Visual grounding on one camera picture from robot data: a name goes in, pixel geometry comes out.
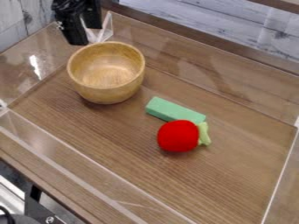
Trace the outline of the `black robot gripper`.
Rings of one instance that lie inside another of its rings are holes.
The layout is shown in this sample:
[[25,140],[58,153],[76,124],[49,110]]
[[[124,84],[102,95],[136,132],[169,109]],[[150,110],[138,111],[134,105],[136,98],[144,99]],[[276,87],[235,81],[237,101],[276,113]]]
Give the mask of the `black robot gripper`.
[[85,46],[89,41],[80,22],[80,14],[82,13],[85,26],[100,29],[100,0],[52,0],[50,9],[68,43],[73,46]]

